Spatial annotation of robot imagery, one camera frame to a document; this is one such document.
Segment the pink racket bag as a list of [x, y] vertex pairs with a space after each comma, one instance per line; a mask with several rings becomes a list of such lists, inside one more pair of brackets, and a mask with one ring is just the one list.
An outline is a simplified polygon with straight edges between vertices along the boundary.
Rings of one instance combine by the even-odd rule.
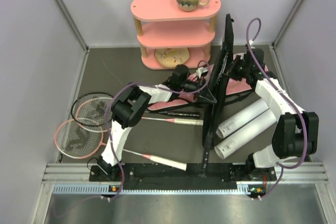
[[[233, 79], [229, 80], [228, 86], [227, 86], [227, 95], [239, 95], [245, 92], [249, 92], [251, 90], [250, 85], [246, 83], [246, 80], [243, 79], [242, 81], [236, 81]], [[180, 94], [176, 100], [169, 101], [169, 102], [157, 102], [154, 104], [150, 104], [148, 107], [148, 110], [151, 112], [154, 111], [164, 111], [168, 110], [170, 108], [177, 108], [179, 106], [185, 106], [189, 103], [194, 102], [194, 95], [193, 94], [187, 94], [185, 95]]]

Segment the black Crossway racket bag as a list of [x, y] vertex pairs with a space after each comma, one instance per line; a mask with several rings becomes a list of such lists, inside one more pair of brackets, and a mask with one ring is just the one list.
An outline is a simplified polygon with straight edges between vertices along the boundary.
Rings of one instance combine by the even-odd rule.
[[229, 81], [226, 72], [229, 65], [233, 62], [233, 46], [233, 20], [231, 15], [227, 14], [222, 46], [213, 65], [208, 83], [209, 91], [216, 99], [216, 103], [207, 105], [204, 111], [202, 145], [205, 153], [214, 148], [214, 135], [219, 125], [220, 114], [224, 108], [226, 89]]

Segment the white shuttlecock tube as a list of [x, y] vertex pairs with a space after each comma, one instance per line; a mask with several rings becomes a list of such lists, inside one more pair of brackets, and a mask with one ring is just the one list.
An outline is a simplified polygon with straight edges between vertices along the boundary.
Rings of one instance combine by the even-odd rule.
[[268, 109], [269, 107], [264, 100], [257, 100], [248, 107], [220, 123], [216, 130], [217, 136], [220, 139], [228, 137], [247, 123], [254, 120], [259, 115], [266, 112]]
[[276, 117], [271, 110], [267, 110], [217, 144], [214, 150], [221, 159], [226, 159], [274, 123]]

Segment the black badminton racket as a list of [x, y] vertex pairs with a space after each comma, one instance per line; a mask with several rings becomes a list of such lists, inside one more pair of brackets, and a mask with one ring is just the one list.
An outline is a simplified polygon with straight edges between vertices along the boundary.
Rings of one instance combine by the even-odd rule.
[[[104, 92], [87, 93], [79, 97], [71, 107], [71, 117], [82, 127], [93, 129], [106, 127], [104, 114], [113, 96]], [[202, 125], [198, 112], [163, 111], [167, 122], [186, 125]]]

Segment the pink badminton racket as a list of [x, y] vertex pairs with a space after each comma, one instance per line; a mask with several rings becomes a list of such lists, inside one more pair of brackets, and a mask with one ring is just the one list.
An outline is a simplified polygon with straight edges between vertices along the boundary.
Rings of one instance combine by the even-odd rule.
[[97, 130], [93, 130], [76, 122], [74, 119], [65, 121], [55, 132], [54, 142], [58, 150], [73, 159], [84, 159], [92, 156], [103, 142], [103, 129], [98, 122], [91, 120]]

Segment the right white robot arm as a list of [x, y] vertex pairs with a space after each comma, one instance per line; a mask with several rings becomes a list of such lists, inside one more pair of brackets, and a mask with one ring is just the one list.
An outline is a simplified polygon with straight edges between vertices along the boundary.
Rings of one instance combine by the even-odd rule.
[[252, 180], [264, 174], [264, 168], [289, 159], [305, 159], [318, 146], [319, 117], [298, 106], [281, 87], [277, 77], [266, 70], [264, 52], [253, 49], [236, 56], [230, 65], [229, 77], [246, 80], [253, 91], [266, 103], [277, 125], [271, 144], [248, 156], [245, 174]]

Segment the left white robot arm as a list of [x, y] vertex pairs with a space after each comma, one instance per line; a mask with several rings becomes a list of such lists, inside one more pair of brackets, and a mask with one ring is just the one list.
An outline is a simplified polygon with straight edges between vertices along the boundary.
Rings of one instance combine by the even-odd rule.
[[122, 152], [132, 128], [142, 119], [151, 104], [170, 102], [181, 94], [192, 95], [201, 104], [215, 104], [216, 98], [208, 88], [209, 65], [196, 71], [197, 79], [189, 79], [186, 65], [177, 65], [172, 75], [162, 84], [146, 86], [130, 83], [121, 89], [108, 104], [104, 119], [109, 139], [97, 164], [107, 180], [114, 180], [121, 168]]

